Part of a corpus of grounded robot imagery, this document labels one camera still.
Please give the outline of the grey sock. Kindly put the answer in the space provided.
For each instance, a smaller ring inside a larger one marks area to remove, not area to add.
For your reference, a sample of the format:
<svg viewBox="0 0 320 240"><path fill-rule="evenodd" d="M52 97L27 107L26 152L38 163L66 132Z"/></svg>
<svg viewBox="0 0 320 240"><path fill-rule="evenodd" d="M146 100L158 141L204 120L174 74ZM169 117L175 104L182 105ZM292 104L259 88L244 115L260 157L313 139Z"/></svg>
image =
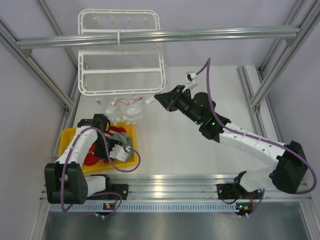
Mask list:
<svg viewBox="0 0 320 240"><path fill-rule="evenodd" d="M120 142L118 143L118 145L121 145L123 147L127 147L127 146L131 147L131 152L129 153L129 157L127 161L133 157L134 155L133 139L129 135L127 135L125 132L122 132L122 133L115 132L111 137L111 139Z"/></svg>

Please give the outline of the white plastic clip hanger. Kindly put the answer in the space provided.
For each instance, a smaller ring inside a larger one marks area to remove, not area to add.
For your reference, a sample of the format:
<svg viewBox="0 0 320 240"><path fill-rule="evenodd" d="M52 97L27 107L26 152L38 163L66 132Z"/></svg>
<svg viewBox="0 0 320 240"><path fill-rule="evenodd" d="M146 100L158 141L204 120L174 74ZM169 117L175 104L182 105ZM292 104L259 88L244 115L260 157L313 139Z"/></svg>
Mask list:
<svg viewBox="0 0 320 240"><path fill-rule="evenodd" d="M84 9L78 34L115 36L114 45L86 46L78 51L79 92L87 97L153 95L167 85L161 43L125 44L122 34L161 30L152 10Z"/></svg>

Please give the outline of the white translucent sock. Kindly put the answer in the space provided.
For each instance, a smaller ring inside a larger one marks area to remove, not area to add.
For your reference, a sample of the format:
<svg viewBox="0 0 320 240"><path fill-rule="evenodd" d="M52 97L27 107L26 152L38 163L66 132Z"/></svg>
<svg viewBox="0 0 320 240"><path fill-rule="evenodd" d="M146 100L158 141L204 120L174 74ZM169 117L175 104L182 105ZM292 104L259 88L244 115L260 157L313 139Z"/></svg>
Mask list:
<svg viewBox="0 0 320 240"><path fill-rule="evenodd" d="M115 98L106 108L104 115L113 124L125 123L134 125L144 117L146 113L146 103L144 98L133 97L132 99Z"/></svg>

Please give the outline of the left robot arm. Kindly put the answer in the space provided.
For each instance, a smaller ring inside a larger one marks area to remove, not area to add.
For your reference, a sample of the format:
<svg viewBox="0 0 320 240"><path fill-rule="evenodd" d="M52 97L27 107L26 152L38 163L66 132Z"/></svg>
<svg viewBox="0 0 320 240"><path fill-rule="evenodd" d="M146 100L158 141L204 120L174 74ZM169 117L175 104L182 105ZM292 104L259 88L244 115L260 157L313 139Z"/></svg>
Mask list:
<svg viewBox="0 0 320 240"><path fill-rule="evenodd" d="M94 194L103 199L113 194L113 186L107 175L85 177L82 170L92 145L104 142L101 134L108 123L103 114L95 114L92 119L81 119L63 154L54 163L45 166L46 195L50 204L81 205Z"/></svg>

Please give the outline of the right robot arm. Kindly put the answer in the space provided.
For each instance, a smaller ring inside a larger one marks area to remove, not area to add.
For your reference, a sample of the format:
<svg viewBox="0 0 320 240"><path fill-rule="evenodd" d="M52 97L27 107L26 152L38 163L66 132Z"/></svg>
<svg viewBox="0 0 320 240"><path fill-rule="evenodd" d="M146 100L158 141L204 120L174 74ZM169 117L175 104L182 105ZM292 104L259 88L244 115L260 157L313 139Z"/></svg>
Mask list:
<svg viewBox="0 0 320 240"><path fill-rule="evenodd" d="M191 95L184 85L156 94L154 98L168 112L180 111L196 125L208 140L234 147L267 165L256 171L242 171L233 183L224 186L220 199L246 198L250 193L275 188L287 194L298 194L298 188L308 170L302 146L271 142L261 136L247 132L233 124L228 118L215 112L215 102L205 92Z"/></svg>

